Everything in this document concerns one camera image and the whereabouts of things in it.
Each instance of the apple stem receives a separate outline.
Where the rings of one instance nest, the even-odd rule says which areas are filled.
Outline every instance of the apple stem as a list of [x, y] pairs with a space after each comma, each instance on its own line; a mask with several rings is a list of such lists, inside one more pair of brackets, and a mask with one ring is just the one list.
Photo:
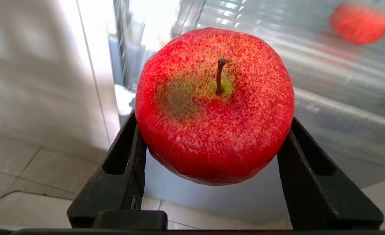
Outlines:
[[227, 63], [225, 58], [220, 58], [219, 59], [219, 65], [217, 69], [217, 77], [216, 77], [216, 82], [217, 82], [217, 95], [221, 95], [224, 92], [224, 89], [221, 86], [221, 71], [223, 69], [223, 66]]

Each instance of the tiled floor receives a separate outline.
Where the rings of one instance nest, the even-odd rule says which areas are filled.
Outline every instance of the tiled floor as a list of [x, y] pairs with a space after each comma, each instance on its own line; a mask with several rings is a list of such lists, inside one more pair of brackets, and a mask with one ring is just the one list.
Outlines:
[[[0, 135], [0, 196], [14, 191], [74, 199], [97, 168], [87, 159]], [[160, 199], [144, 197], [142, 210], [163, 210], [169, 229], [291, 229], [288, 219], [261, 226]]]

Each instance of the apple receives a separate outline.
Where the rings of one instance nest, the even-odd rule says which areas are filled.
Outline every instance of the apple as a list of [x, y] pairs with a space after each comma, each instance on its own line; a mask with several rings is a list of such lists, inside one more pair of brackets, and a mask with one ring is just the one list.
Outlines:
[[340, 4], [329, 21], [334, 32], [350, 43], [374, 43], [385, 35], [385, 12], [361, 3]]
[[294, 90], [263, 40], [216, 28], [174, 38], [144, 66], [138, 128], [171, 172], [206, 185], [239, 183], [279, 151], [294, 115]]

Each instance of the black plastic holder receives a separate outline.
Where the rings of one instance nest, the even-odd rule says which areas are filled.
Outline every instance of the black plastic holder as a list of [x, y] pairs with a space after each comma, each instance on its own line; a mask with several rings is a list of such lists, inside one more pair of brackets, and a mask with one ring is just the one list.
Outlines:
[[146, 145], [131, 113], [97, 171], [70, 205], [73, 229], [22, 229], [17, 235], [233, 234], [377, 235], [384, 217], [294, 119], [278, 152], [294, 230], [167, 230], [162, 211], [140, 211]]

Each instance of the apple skin speckles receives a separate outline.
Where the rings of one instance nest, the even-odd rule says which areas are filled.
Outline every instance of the apple skin speckles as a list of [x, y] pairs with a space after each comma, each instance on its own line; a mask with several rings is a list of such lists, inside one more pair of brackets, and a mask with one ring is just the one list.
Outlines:
[[[217, 61], [225, 58], [216, 95]], [[257, 174], [280, 149], [294, 115], [291, 79], [279, 55], [245, 33], [185, 33], [146, 63], [136, 98], [152, 156], [196, 183], [227, 185]]]

